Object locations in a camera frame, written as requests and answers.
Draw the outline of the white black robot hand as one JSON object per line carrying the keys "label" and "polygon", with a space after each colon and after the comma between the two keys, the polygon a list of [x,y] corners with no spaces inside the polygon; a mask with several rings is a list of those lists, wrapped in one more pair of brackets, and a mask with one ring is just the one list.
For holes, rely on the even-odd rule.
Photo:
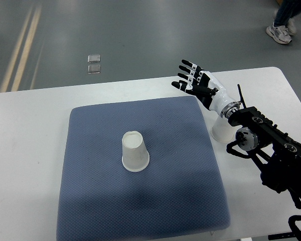
{"label": "white black robot hand", "polygon": [[240,102],[228,95],[226,88],[211,72],[187,60],[182,60],[179,69],[182,71],[178,73],[180,80],[173,81],[172,86],[195,96],[206,109],[226,119],[240,109]]}

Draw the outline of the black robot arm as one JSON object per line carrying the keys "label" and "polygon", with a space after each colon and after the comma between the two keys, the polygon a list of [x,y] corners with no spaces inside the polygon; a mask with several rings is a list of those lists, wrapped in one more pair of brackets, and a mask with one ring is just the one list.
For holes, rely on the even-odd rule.
{"label": "black robot arm", "polygon": [[277,193],[289,191],[296,208],[301,209],[301,143],[255,107],[234,110],[227,119],[231,126],[241,128],[226,151],[251,159],[261,171],[262,184]]}

